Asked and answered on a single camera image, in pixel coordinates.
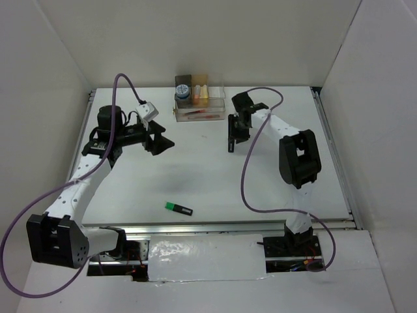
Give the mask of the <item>white cover panel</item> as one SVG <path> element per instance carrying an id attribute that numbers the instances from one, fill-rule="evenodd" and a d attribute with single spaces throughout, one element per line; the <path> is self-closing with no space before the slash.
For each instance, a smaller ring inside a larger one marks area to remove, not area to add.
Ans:
<path id="1" fill-rule="evenodd" d="M 149 243 L 151 282 L 239 281 L 266 276 L 262 236 L 153 236 Z"/>

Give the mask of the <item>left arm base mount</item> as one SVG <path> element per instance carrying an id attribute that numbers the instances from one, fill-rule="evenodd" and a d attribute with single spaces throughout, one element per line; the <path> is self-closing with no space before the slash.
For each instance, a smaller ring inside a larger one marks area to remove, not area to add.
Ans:
<path id="1" fill-rule="evenodd" d="M 89 264 L 88 276 L 129 276 L 136 282 L 148 282 L 148 240 L 128 240 L 120 228 L 106 227 L 118 233 L 116 248 L 99 253 Z"/>

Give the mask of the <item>blue tape roll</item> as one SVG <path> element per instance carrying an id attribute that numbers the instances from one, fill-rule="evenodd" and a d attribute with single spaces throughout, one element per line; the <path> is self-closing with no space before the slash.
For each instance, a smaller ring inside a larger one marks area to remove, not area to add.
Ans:
<path id="1" fill-rule="evenodd" d="M 185 83 L 175 86 L 175 100 L 187 100 L 192 95 L 192 88 Z"/>

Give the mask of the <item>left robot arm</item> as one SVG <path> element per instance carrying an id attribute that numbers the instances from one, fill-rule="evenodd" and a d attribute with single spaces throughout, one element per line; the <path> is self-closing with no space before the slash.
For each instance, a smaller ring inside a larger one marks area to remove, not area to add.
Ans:
<path id="1" fill-rule="evenodd" d="M 141 144 L 156 156 L 172 148 L 165 128 L 154 121 L 158 110 L 150 102 L 136 108 L 136 123 L 127 125 L 120 107 L 103 106 L 97 126 L 81 152 L 78 168 L 58 198 L 41 215 L 26 223 L 32 259 L 37 263 L 80 268 L 87 258 L 106 253 L 114 260 L 128 254 L 124 230 L 112 226 L 86 228 L 83 216 L 101 182 L 109 175 L 123 147 Z"/>

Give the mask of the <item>yellow black highlighter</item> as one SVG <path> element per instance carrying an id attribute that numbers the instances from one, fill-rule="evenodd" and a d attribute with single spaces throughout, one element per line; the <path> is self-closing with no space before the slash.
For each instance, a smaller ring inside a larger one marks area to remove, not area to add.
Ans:
<path id="1" fill-rule="evenodd" d="M 234 153 L 234 150 L 235 150 L 235 140 L 234 139 L 228 139 L 227 149 L 228 149 L 229 153 Z"/>

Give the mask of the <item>green black highlighter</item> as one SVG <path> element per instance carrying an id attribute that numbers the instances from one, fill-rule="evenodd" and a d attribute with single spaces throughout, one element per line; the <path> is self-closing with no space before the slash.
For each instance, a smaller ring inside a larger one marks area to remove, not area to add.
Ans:
<path id="1" fill-rule="evenodd" d="M 192 209 L 189 209 L 187 207 L 178 205 L 176 203 L 166 202 L 165 203 L 165 208 L 169 211 L 180 213 L 182 215 L 187 215 L 187 216 L 192 216 L 193 215 L 193 210 Z"/>

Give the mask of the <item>red gel pen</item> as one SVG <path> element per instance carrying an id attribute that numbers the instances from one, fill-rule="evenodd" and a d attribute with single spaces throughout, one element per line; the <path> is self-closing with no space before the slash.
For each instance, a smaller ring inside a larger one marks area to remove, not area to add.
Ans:
<path id="1" fill-rule="evenodd" d="M 189 121 L 204 121 L 204 120 L 220 120 L 222 119 L 221 115 L 199 115 L 199 116 L 188 116 L 187 120 Z"/>

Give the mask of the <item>aluminium frame rail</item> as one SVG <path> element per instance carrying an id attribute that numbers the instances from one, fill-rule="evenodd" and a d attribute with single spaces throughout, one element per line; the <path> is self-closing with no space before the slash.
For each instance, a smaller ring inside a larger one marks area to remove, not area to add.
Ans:
<path id="1" fill-rule="evenodd" d="M 274 113 L 300 129 L 314 131 L 322 171 L 313 185 L 313 214 L 332 230 L 356 228 L 348 192 L 334 150 L 328 143 L 323 111 L 310 87 L 272 87 L 284 96 Z M 85 226 L 122 226 L 128 232 L 190 233 L 281 230 L 287 213 L 254 213 L 240 198 L 240 176 L 250 142 L 227 152 L 227 120 L 176 122 L 173 87 L 140 87 L 142 99 L 160 114 L 164 136 L 175 146 L 152 156 L 139 145 L 123 148 L 111 173 L 100 184 L 84 216 Z M 250 157 L 245 195 L 255 209 L 291 208 L 291 187 L 280 176 L 278 145 L 265 135 Z M 193 209 L 192 216 L 168 211 L 171 202 Z"/>

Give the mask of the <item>clear red pen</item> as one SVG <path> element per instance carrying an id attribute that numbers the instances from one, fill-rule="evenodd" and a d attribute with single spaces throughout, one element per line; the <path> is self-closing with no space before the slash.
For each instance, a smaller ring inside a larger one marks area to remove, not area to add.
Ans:
<path id="1" fill-rule="evenodd" d="M 190 116 L 190 115 L 195 115 L 195 114 L 200 114 L 200 113 L 207 113 L 207 110 L 195 110 L 195 111 L 191 111 L 191 112 L 186 112 L 183 114 L 183 116 Z"/>

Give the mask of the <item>tan compartment box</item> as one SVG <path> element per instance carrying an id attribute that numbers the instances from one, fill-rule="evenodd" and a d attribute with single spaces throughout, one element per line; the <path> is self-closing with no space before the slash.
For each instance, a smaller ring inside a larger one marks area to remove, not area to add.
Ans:
<path id="1" fill-rule="evenodd" d="M 194 99 L 194 87 L 195 85 L 207 85 L 208 86 L 208 75 L 207 74 L 197 74 L 192 75 L 192 104 L 193 107 L 196 108 L 206 108 L 209 104 L 209 98 L 208 99 Z"/>

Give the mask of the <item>dark grey compartment box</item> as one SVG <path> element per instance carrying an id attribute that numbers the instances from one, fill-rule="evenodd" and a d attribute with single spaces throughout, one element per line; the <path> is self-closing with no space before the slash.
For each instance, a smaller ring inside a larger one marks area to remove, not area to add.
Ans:
<path id="1" fill-rule="evenodd" d="M 180 75 L 175 77 L 175 86 L 178 84 L 185 83 L 190 85 L 192 88 L 192 76 L 191 75 Z M 192 107 L 192 96 L 187 100 L 175 100 L 176 105 L 179 109 L 187 109 Z"/>

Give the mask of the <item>orange grey highlighter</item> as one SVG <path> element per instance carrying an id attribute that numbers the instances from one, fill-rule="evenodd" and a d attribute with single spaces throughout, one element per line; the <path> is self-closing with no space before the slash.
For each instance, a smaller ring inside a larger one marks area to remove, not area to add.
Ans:
<path id="1" fill-rule="evenodd" d="M 194 99 L 199 99 L 201 94 L 201 86 L 195 85 L 194 87 Z"/>

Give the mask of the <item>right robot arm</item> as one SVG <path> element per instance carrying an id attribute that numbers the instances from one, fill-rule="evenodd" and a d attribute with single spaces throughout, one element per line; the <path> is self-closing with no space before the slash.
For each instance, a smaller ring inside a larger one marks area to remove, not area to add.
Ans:
<path id="1" fill-rule="evenodd" d="M 292 256 L 300 255 L 312 241 L 311 190 L 322 170 L 317 140 L 312 130 L 292 127 L 272 113 L 277 105 L 254 103 L 249 92 L 232 97 L 235 113 L 228 115 L 228 151 L 235 145 L 250 139 L 250 129 L 256 128 L 252 144 L 246 155 L 240 178 L 240 195 L 244 205 L 256 213 L 288 212 L 291 215 L 284 224 L 284 247 Z M 261 134 L 267 135 L 278 145 L 278 169 L 285 183 L 292 186 L 293 207 L 290 209 L 259 210 L 251 207 L 244 193 L 248 162 Z"/>

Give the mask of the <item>clear plastic organizer tray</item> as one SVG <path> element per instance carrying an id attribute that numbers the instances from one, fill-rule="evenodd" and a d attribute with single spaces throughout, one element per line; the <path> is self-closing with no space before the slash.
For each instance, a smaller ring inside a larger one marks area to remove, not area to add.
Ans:
<path id="1" fill-rule="evenodd" d="M 188 116 L 183 116 L 186 112 L 191 112 L 195 110 L 207 110 L 207 113 L 200 113 L 190 116 L 199 116 L 199 115 L 221 115 L 222 119 L 225 118 L 225 91 L 223 84 L 223 77 L 221 74 L 207 74 L 208 75 L 208 106 L 206 108 L 196 108 L 192 107 L 187 109 L 179 109 L 176 105 L 173 107 L 173 114 L 177 122 L 191 122 L 187 120 Z"/>

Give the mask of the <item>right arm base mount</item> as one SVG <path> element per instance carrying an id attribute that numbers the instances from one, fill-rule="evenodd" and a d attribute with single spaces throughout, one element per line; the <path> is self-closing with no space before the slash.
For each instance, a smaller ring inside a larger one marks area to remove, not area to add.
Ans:
<path id="1" fill-rule="evenodd" d="M 306 241 L 297 243 L 285 230 L 281 236 L 263 237 L 257 242 L 265 254 L 267 273 L 319 272 L 324 270 L 324 260 L 319 238 L 312 230 Z"/>

